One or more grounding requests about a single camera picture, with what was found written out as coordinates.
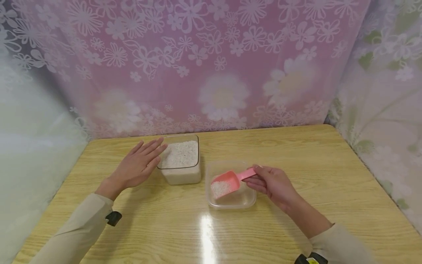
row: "green floral curtain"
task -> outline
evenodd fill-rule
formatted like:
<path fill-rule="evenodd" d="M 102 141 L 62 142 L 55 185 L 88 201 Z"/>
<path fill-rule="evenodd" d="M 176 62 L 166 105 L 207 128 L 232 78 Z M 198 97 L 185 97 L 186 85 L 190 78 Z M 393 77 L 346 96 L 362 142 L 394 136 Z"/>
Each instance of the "green floral curtain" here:
<path fill-rule="evenodd" d="M 422 0 L 374 1 L 328 115 L 422 232 Z"/>

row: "scoop handle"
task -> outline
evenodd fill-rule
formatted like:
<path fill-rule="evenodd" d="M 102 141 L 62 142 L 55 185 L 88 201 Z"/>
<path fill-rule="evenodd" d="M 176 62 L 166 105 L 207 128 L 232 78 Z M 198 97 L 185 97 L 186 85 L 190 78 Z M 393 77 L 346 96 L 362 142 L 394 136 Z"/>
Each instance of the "scoop handle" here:
<path fill-rule="evenodd" d="M 242 181 L 246 178 L 254 176 L 255 174 L 256 174 L 256 172 L 254 171 L 254 168 L 250 168 L 250 169 L 247 169 L 247 170 L 245 170 L 241 173 L 237 173 L 236 176 L 240 181 Z"/>

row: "black strap buckle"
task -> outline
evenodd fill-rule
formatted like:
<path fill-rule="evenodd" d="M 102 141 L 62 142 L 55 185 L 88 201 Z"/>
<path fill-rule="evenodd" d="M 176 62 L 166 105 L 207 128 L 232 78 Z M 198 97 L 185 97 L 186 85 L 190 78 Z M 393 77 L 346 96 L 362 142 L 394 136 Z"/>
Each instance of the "black strap buckle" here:
<path fill-rule="evenodd" d="M 118 211 L 112 211 L 105 218 L 108 220 L 107 224 L 109 224 L 110 226 L 116 226 L 122 218 L 122 214 Z"/>

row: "wooden table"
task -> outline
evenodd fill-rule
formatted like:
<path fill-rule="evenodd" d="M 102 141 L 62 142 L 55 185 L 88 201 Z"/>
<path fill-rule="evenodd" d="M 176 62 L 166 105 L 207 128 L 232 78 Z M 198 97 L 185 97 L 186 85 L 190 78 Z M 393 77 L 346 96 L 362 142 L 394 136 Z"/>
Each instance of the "wooden table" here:
<path fill-rule="evenodd" d="M 328 125 L 198 133 L 202 167 L 239 159 L 283 168 L 331 221 L 344 224 L 382 263 L 419 263 L 422 240 L 337 131 Z M 150 140 L 156 137 L 141 137 Z M 28 263 L 140 138 L 89 143 L 14 263 Z M 261 194 L 247 210 L 208 207 L 204 181 L 168 185 L 158 175 L 127 190 L 82 263 L 292 264 L 306 238 Z"/>

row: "finger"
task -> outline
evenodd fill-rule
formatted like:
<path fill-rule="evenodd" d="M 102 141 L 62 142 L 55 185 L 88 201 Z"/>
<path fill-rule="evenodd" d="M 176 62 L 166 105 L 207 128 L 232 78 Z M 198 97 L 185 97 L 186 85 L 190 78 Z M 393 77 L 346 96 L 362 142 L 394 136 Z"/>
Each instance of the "finger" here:
<path fill-rule="evenodd" d="M 160 155 L 166 148 L 168 147 L 167 144 L 162 145 L 161 147 L 157 148 L 156 150 L 153 150 L 151 153 L 149 153 L 145 158 L 146 162 L 150 163 L 152 160 L 154 160 L 158 155 Z"/>
<path fill-rule="evenodd" d="M 246 182 L 246 183 L 249 182 L 249 183 L 253 183 L 255 185 L 260 185 L 260 186 L 267 187 L 267 183 L 265 181 L 263 181 L 263 180 L 260 180 L 260 179 L 246 178 L 243 181 Z"/>
<path fill-rule="evenodd" d="M 261 181 L 265 181 L 264 178 L 262 178 L 262 176 L 259 176 L 259 175 L 254 175 L 254 176 L 251 176 L 249 178 L 258 179 L 258 180 L 261 180 Z"/>
<path fill-rule="evenodd" d="M 156 150 L 160 145 L 161 145 L 161 143 L 164 141 L 164 138 L 163 137 L 160 137 L 159 139 L 157 139 L 154 143 L 152 143 L 151 144 L 151 146 L 149 146 L 148 148 L 146 148 L 146 149 L 144 149 L 142 152 L 141 152 L 141 154 L 142 155 L 144 155 L 144 156 L 146 156 L 146 155 L 148 155 L 149 153 L 151 153 L 151 152 L 153 152 L 154 150 Z"/>
<path fill-rule="evenodd" d="M 266 168 L 256 164 L 254 164 L 254 171 L 256 172 L 256 174 L 264 178 L 264 180 L 267 180 L 269 177 L 272 176 L 272 174 L 270 174 Z"/>
<path fill-rule="evenodd" d="M 267 188 L 265 188 L 264 186 L 260 186 L 260 185 L 256 185 L 250 182 L 247 182 L 246 185 L 251 188 L 252 190 L 255 190 L 257 192 L 263 193 L 265 195 L 267 195 Z"/>
<path fill-rule="evenodd" d="M 268 166 L 263 166 L 263 168 L 266 169 L 271 174 L 284 173 L 282 169 L 278 169 L 278 168 L 273 168 L 273 167 L 268 167 Z"/>
<path fill-rule="evenodd" d="M 142 171 L 142 173 L 144 173 L 145 175 L 149 177 L 152 171 L 155 169 L 155 167 L 157 167 L 157 165 L 160 163 L 160 160 L 161 160 L 160 157 L 155 157 L 150 163 L 148 163 L 148 165 Z"/>
<path fill-rule="evenodd" d="M 138 151 L 138 149 L 140 149 L 141 147 L 142 147 L 142 145 L 143 145 L 143 140 L 141 140 L 136 146 L 134 146 L 133 147 L 133 149 L 131 149 L 130 151 L 129 151 L 129 155 L 131 155 L 131 154 L 133 154 L 133 153 L 135 153 L 135 152 L 137 152 Z"/>
<path fill-rule="evenodd" d="M 146 148 L 148 148 L 149 146 L 151 146 L 152 144 L 154 144 L 157 140 L 151 140 L 150 142 L 146 143 L 145 145 L 143 145 L 141 148 L 139 148 L 137 150 L 137 153 L 142 153 Z"/>

